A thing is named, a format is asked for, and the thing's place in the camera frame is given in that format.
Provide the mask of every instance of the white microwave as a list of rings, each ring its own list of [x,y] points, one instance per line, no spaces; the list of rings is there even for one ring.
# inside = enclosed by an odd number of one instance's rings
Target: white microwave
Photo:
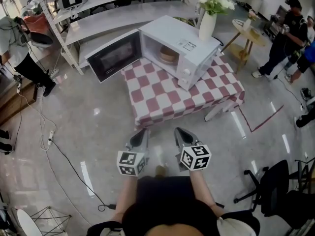
[[[198,29],[169,16],[158,18],[85,56],[100,82],[145,57],[189,90],[211,66],[219,41],[202,41]]]

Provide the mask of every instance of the marble floor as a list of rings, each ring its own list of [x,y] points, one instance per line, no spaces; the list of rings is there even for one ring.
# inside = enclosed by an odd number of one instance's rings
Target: marble floor
[[[231,20],[244,19],[246,14],[244,9],[237,7],[227,16],[220,15],[214,36],[226,44],[236,34]],[[254,79],[251,76],[257,66],[268,60],[271,42],[266,41],[267,45],[263,48],[253,46],[249,62],[237,75],[246,92],[241,109],[252,129],[284,105],[262,127],[252,133],[239,109],[235,109],[234,113],[215,116],[209,122],[203,119],[207,113],[205,110],[152,127],[149,149],[152,154],[163,152],[172,176],[187,174],[180,173],[176,166],[175,127],[194,132],[209,146],[212,159],[203,173],[215,200],[224,204],[229,211],[251,206],[251,199],[236,205],[233,203],[235,197],[253,189],[250,178],[243,175],[244,170],[254,170],[255,165],[261,175],[262,167],[286,159],[293,171],[297,168],[294,160],[304,159],[305,152],[309,158],[315,156],[315,122],[296,130],[293,117],[303,113],[296,99],[279,80],[268,81],[265,77]],[[245,45],[242,37],[236,42]],[[228,50],[225,54],[235,70],[237,60]],[[274,73],[280,72],[282,65],[276,67]],[[134,129],[123,76],[117,73],[100,84],[91,70],[81,76],[65,63],[59,68],[61,83],[49,97],[44,98],[42,113],[57,125],[54,141],[69,157],[80,176],[89,177],[94,191],[105,203],[115,203],[124,178],[116,168],[117,151],[124,149]],[[283,72],[279,78],[284,81]],[[300,89],[308,87],[314,92],[314,80],[311,70],[308,70],[293,85],[284,83],[302,101]],[[41,98],[33,104],[38,110],[40,102]],[[12,132],[13,141],[19,122],[20,115],[16,115],[1,127]],[[51,145],[47,153],[39,148],[39,122],[39,114],[32,108],[22,111],[15,151],[10,155],[0,155],[1,191],[13,207],[22,208],[29,214],[46,206],[71,214],[73,218],[67,228],[68,235],[85,236],[90,225],[110,219],[112,211],[97,210],[100,201],[89,194],[56,146]],[[46,122],[43,132],[45,146],[52,129],[52,124]],[[152,175],[153,172],[147,170],[146,174]],[[277,216],[265,218],[259,207],[254,215],[260,220],[261,236],[283,236],[289,229]]]

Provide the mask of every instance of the black cap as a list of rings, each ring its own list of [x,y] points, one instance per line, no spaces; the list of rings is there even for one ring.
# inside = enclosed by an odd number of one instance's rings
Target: black cap
[[[285,3],[290,5],[290,7],[296,7],[302,10],[302,6],[299,0],[285,0]]]

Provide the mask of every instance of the red and white tablecloth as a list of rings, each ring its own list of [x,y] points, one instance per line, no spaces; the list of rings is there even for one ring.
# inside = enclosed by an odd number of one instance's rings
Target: red and white tablecloth
[[[220,51],[189,91],[146,58],[126,67],[122,74],[128,86],[136,128],[191,114],[227,100],[232,101],[229,108],[244,101],[244,88]]]

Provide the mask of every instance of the white vase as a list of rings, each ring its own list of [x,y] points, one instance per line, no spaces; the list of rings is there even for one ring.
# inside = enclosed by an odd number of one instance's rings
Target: white vase
[[[210,16],[207,12],[205,12],[199,29],[199,38],[201,40],[208,40],[212,36],[212,33],[216,26],[216,21],[216,14]]]
[[[243,24],[243,30],[247,31],[249,29],[249,27],[251,26],[251,20],[249,18],[247,18],[247,20],[244,22]]]

